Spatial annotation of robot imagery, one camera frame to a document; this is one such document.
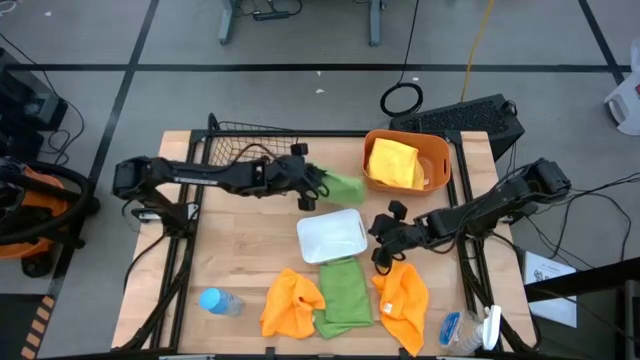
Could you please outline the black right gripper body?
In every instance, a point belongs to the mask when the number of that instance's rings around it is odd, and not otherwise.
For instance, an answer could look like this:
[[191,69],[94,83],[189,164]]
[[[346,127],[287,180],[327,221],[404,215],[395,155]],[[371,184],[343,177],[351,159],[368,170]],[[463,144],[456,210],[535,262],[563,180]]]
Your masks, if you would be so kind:
[[388,206],[391,217],[387,217],[380,235],[380,266],[390,269],[394,260],[404,261],[405,251],[414,248],[426,248],[428,233],[423,225],[405,222],[407,208],[397,200],[392,200]]

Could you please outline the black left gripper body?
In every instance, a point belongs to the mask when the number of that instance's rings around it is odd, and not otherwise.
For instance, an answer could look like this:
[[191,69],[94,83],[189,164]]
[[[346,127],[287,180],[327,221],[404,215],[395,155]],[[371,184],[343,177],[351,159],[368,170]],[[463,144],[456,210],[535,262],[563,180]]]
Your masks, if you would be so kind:
[[309,153],[307,143],[295,143],[290,146],[288,155],[281,155],[274,159],[278,168],[276,176],[276,189],[281,192],[296,192],[298,194],[297,206],[302,211],[314,211],[316,202],[310,195],[313,182],[318,182],[309,171],[315,166],[306,160]]

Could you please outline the green microfiber towel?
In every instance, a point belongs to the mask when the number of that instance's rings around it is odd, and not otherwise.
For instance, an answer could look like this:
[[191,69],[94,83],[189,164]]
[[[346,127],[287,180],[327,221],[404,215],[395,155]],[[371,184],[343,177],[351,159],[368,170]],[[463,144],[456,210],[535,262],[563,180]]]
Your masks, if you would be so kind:
[[327,198],[320,198],[320,201],[344,206],[359,205],[364,202],[365,184],[361,178],[324,170],[327,171],[327,176],[322,180],[312,175],[315,180],[322,181],[330,190],[330,195]]
[[320,266],[319,288],[325,308],[314,311],[314,325],[324,339],[374,323],[364,272],[355,257]]

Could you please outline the orange microfiber towel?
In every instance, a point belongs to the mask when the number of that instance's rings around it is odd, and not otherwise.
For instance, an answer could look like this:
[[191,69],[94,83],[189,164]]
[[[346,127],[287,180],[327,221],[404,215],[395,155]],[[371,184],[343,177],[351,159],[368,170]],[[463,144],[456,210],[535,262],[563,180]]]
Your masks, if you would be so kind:
[[285,268],[267,292],[260,317],[261,335],[308,338],[315,332],[314,311],[325,308],[319,288],[307,277]]
[[379,295],[380,321],[400,345],[417,356],[424,346],[429,291],[416,268],[395,262],[387,275],[374,275],[371,282]]

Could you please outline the white plastic basket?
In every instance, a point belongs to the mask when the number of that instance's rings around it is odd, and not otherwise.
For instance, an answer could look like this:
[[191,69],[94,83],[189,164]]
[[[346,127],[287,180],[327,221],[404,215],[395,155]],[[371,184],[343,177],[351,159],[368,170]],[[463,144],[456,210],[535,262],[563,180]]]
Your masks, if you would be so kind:
[[356,209],[303,218],[296,225],[303,260],[322,264],[363,253],[368,247],[364,225]]

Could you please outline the orange plastic basket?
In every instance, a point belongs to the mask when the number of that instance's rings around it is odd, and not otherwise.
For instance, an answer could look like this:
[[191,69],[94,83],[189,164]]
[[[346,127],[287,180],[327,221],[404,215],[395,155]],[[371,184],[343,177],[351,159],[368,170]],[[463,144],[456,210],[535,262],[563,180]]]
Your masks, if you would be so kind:
[[[425,177],[429,179],[429,182],[425,184],[422,191],[387,186],[369,177],[367,173],[367,164],[374,141],[377,138],[397,141],[418,150],[418,159],[420,159],[424,169]],[[364,141],[362,171],[365,174],[367,185],[371,189],[414,196],[426,196],[429,193],[442,188],[450,180],[451,165],[449,145],[444,139],[435,135],[382,129],[372,130],[366,135]]]

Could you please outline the clear spray bottle white trigger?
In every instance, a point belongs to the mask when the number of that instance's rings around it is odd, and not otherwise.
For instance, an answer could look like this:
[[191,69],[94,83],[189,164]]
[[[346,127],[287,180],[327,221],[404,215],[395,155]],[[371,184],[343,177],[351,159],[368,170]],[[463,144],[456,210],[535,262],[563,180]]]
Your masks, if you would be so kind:
[[500,338],[502,308],[491,305],[485,313],[484,318],[470,311],[448,313],[441,322],[438,344],[450,355],[493,350]]

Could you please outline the clear water bottle blue cap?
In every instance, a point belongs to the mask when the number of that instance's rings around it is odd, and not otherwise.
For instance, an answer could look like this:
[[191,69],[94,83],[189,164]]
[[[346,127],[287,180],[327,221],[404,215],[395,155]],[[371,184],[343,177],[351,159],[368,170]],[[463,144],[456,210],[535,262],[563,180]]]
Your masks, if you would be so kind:
[[199,296],[199,305],[215,315],[239,316],[244,310],[244,302],[228,291],[207,288]]

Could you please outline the grey desk leg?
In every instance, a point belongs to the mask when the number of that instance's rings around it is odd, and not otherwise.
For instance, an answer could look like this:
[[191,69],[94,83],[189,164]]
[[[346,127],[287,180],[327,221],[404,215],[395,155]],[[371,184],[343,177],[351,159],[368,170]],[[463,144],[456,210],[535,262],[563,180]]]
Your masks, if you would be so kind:
[[218,41],[221,45],[229,42],[231,26],[236,9],[236,0],[220,0],[223,5],[221,12],[220,26],[218,31]]
[[381,12],[386,9],[386,0],[368,0],[369,45],[377,47],[381,42]]

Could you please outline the black desk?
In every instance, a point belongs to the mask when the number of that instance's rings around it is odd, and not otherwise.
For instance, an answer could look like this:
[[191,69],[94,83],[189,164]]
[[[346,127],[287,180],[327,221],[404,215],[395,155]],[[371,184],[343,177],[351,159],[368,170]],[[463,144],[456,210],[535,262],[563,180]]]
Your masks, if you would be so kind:
[[542,352],[585,360],[640,360],[640,256],[529,284],[530,304],[566,300],[574,327],[544,320]]

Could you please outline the white plastic stool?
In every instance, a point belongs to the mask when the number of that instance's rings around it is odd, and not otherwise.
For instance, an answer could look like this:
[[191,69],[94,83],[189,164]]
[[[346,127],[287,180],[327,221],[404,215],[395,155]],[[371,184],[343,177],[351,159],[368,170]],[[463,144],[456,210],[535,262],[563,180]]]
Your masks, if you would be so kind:
[[640,38],[630,48],[631,74],[604,100],[617,123],[617,129],[626,135],[640,136]]

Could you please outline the orange and black vacuum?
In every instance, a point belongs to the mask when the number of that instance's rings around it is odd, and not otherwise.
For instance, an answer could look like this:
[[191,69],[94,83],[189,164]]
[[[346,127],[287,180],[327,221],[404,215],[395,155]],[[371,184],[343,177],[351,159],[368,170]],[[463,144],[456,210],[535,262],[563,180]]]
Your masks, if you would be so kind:
[[72,228],[100,210],[92,191],[76,171],[0,157],[0,260],[19,260],[31,278],[49,274],[56,245],[85,245]]

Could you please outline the black equipment box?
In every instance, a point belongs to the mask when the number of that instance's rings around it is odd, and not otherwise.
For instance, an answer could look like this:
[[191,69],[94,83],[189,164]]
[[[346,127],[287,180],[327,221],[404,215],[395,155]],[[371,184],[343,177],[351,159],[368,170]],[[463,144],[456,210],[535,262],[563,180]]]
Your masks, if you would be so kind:
[[68,104],[32,73],[9,71],[15,64],[0,47],[0,157],[36,160],[42,132],[59,129]]

